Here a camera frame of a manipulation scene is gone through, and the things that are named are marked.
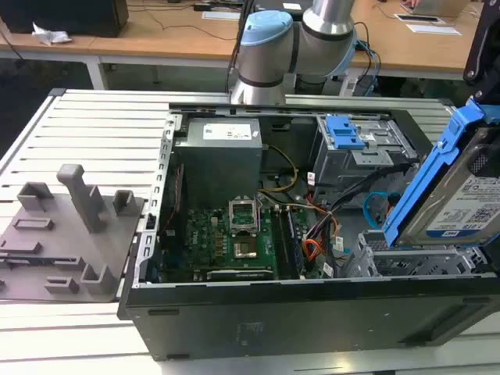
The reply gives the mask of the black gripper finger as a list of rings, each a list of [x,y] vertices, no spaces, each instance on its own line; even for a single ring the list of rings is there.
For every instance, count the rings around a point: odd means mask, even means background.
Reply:
[[[463,79],[487,123],[499,124],[499,1],[485,1]]]

